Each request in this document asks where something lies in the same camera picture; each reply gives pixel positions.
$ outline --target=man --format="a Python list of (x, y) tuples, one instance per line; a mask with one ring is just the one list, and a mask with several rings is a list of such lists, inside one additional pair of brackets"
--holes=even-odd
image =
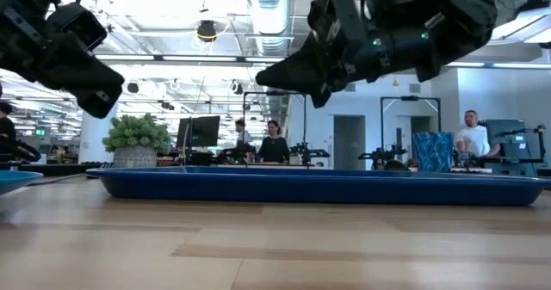
[(474, 110), (465, 112), (465, 128), (455, 135), (455, 145), (458, 152), (470, 152), (476, 157), (492, 157), (499, 152), (499, 145), (490, 147), (488, 131), (485, 126), (479, 126), (478, 115)]
[[(16, 140), (15, 125), (8, 118), (8, 114), (11, 114), (13, 108), (7, 102), (0, 102), (0, 136), (6, 139)], [(0, 140), (0, 154), (11, 155), (12, 150), (6, 145), (5, 140)], [(8, 162), (12, 160), (12, 157), (2, 156), (0, 162)]]
[(248, 163), (254, 162), (256, 149), (249, 144), (252, 141), (252, 138), (251, 135), (245, 130), (245, 119), (241, 118), (235, 121), (235, 131), (238, 134), (238, 142), (235, 147), (242, 147), (245, 149), (245, 160)]
[(251, 142), (251, 135), (245, 131), (245, 120), (243, 118), (235, 121), (235, 132), (238, 134), (238, 144), (240, 141), (243, 141), (243, 144)]

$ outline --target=blue tray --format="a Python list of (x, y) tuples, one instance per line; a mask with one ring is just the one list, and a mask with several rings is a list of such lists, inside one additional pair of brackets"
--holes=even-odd
[(481, 174), (165, 167), (93, 169), (114, 197), (263, 201), (527, 206), (551, 181)]
[(0, 195), (25, 187), (43, 176), (34, 172), (0, 170)]

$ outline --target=computer monitor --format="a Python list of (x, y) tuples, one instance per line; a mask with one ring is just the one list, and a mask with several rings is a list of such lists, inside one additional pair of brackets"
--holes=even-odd
[(495, 144), (526, 144), (524, 120), (486, 120), (488, 142)]
[(218, 145), (219, 129), (220, 116), (218, 115), (180, 119), (178, 137), (176, 138), (176, 147), (183, 148), (188, 146), (190, 138), (192, 147), (216, 146)]

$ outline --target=doorway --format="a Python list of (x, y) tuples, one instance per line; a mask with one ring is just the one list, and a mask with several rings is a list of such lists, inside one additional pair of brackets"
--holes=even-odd
[(412, 159), (416, 159), (417, 155), (415, 152), (415, 145), (413, 144), (413, 134), (430, 132), (430, 117), (429, 116), (420, 116), (412, 117)]
[(333, 121), (333, 169), (365, 170), (365, 116), (336, 115)]

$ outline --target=plant pot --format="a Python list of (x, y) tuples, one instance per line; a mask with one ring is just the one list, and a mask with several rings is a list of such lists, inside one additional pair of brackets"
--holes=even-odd
[(117, 148), (113, 156), (115, 168), (146, 168), (157, 166), (157, 152), (151, 147)]

